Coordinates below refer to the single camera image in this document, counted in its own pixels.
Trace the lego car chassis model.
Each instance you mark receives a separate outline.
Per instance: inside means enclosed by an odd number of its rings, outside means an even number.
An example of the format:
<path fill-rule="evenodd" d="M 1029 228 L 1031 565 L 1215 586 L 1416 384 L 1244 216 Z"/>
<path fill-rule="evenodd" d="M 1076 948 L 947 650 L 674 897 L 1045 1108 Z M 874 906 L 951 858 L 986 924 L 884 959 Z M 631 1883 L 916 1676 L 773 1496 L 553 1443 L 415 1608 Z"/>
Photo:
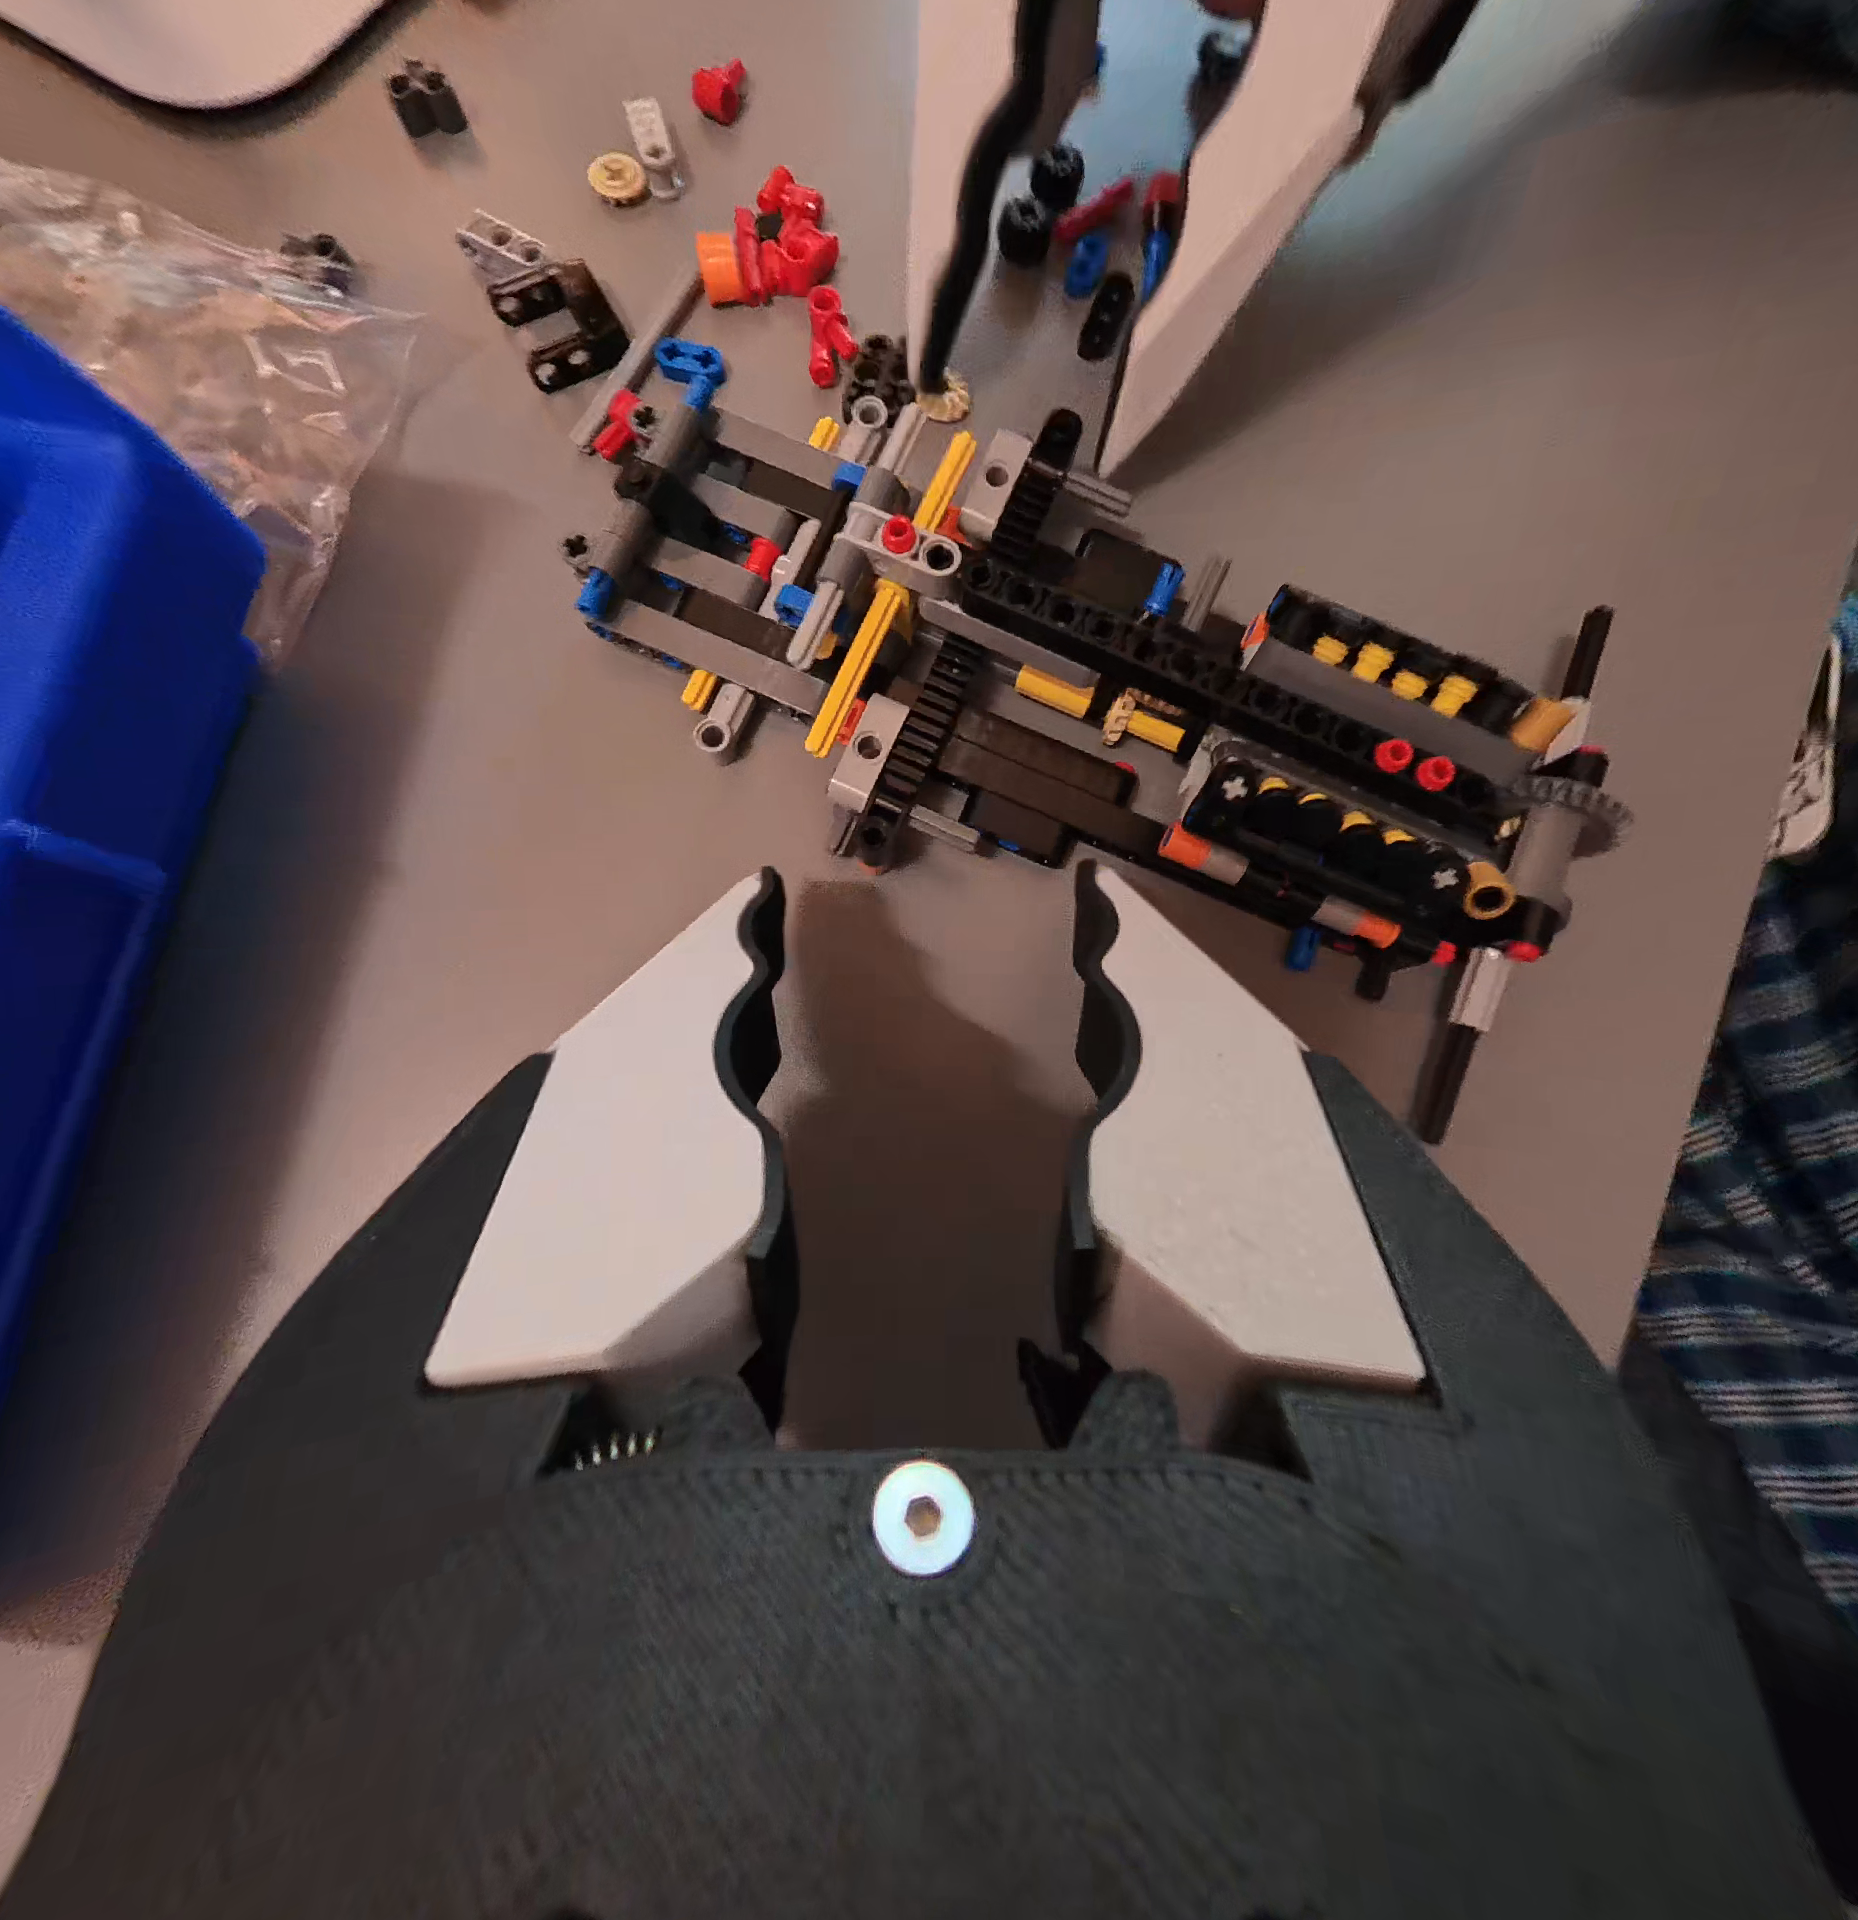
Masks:
<path fill-rule="evenodd" d="M 1278 927 L 1299 971 L 1349 956 L 1364 1000 L 1444 967 L 1411 1124 L 1446 1140 L 1512 974 L 1567 930 L 1572 866 L 1630 825 L 1593 736 L 1610 605 L 1534 687 L 1297 586 L 1232 617 L 1227 564 L 1187 574 L 1109 521 L 1050 537 L 1096 494 L 1066 409 L 1037 439 L 955 435 L 915 487 L 915 403 L 808 441 L 652 406 L 565 557 L 595 633 L 683 674 L 707 754 L 802 722 L 829 847 L 871 873 L 929 837 L 1104 852 Z"/>

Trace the person's plaid clothing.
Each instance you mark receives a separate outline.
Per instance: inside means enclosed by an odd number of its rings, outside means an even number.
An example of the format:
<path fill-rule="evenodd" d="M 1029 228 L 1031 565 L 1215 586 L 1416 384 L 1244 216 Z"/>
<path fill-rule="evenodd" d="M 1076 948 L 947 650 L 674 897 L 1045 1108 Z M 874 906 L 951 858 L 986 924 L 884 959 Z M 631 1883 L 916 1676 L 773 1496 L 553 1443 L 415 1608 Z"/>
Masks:
<path fill-rule="evenodd" d="M 1858 1911 L 1858 540 L 1619 1380 Z"/>

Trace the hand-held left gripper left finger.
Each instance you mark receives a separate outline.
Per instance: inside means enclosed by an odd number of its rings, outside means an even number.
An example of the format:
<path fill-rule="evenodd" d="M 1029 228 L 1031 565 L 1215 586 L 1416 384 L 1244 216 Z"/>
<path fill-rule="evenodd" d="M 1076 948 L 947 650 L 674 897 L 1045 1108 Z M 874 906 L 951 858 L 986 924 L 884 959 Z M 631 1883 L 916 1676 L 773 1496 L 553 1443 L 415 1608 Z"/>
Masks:
<path fill-rule="evenodd" d="M 679 1381 L 730 1376 L 782 1426 L 798 1225 L 763 1095 L 787 908 L 776 869 L 739 880 L 544 1049 L 433 1387 L 582 1380 L 647 1426 Z"/>

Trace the white tablet stand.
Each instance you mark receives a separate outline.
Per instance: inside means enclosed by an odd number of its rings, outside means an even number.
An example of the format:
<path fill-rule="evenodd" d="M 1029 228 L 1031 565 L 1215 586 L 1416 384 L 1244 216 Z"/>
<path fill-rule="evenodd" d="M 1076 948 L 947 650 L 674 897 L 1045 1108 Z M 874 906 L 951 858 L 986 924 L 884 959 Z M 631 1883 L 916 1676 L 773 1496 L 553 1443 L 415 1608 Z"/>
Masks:
<path fill-rule="evenodd" d="M 388 1 L 0 1 L 0 24 L 134 100 L 263 104 L 309 79 Z"/>

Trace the grey long lego axle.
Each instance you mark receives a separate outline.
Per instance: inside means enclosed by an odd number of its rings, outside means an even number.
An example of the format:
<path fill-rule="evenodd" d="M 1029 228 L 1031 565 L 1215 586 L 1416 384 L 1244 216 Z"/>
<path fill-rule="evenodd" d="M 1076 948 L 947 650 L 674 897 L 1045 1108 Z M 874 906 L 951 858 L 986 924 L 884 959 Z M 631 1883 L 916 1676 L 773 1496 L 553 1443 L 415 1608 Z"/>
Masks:
<path fill-rule="evenodd" d="M 581 385 L 581 416 L 570 427 L 569 439 L 579 453 L 588 453 L 611 419 L 611 403 L 629 389 L 638 391 L 657 364 L 657 350 L 664 337 L 679 334 L 683 324 L 702 299 L 702 273 L 697 268 L 676 276 L 655 313 L 636 325 L 629 347 L 603 374 Z"/>

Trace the black u-shaped lego bracket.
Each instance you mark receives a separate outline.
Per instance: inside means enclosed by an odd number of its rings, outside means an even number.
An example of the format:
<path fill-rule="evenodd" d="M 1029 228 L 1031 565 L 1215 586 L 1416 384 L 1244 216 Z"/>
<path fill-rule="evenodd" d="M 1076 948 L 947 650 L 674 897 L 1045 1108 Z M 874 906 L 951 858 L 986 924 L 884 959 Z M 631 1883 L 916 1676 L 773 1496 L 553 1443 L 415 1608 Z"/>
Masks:
<path fill-rule="evenodd" d="M 540 395 L 616 372 L 633 346 L 623 313 L 581 256 L 542 259 L 495 280 L 486 301 L 526 341 L 526 372 Z"/>

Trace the blue plastic bin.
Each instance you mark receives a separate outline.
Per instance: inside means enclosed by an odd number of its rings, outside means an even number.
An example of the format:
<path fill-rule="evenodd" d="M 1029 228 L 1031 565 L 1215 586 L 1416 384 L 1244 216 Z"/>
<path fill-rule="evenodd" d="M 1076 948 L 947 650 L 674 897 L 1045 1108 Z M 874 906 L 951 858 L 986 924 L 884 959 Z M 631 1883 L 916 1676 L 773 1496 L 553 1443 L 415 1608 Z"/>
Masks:
<path fill-rule="evenodd" d="M 259 535 L 0 301 L 0 1417 L 263 657 Z"/>

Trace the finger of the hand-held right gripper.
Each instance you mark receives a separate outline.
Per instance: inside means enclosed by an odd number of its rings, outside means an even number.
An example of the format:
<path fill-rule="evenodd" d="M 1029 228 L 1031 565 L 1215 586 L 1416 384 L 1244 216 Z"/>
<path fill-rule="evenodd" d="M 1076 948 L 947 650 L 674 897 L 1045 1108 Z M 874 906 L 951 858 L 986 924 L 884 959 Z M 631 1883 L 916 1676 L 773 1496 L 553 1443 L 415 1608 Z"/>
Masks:
<path fill-rule="evenodd" d="M 921 399 L 949 388 L 997 193 L 1045 111 L 1054 16 L 1054 1 L 916 6 L 905 336 Z"/>
<path fill-rule="evenodd" d="M 1096 467 L 1166 419 L 1326 181 L 1388 110 L 1414 40 L 1401 1 L 1266 1 L 1229 100 L 1190 151 L 1183 228 L 1133 320 Z"/>

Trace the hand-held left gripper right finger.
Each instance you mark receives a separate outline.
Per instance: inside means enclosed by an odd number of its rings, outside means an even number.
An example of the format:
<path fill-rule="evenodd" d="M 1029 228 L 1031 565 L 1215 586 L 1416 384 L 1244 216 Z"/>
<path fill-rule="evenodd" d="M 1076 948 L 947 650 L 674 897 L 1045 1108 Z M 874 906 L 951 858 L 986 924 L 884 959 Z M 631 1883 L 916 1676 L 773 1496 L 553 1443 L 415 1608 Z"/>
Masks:
<path fill-rule="evenodd" d="M 1429 1364 L 1314 1067 L 1320 1058 L 1102 861 L 1075 872 L 1066 1349 L 1169 1392 L 1230 1448 L 1281 1386 L 1404 1400 Z"/>

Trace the clear empty plastic bag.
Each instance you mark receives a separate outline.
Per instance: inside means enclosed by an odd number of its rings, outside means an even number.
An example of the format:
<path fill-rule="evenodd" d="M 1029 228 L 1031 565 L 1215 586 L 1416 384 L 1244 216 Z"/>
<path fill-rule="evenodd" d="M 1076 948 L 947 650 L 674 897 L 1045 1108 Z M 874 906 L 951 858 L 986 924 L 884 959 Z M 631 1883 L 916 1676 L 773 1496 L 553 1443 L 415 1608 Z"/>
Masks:
<path fill-rule="evenodd" d="M 339 297 L 120 185 L 0 155 L 0 303 L 261 540 L 244 635 L 287 659 L 398 422 L 423 316 Z"/>

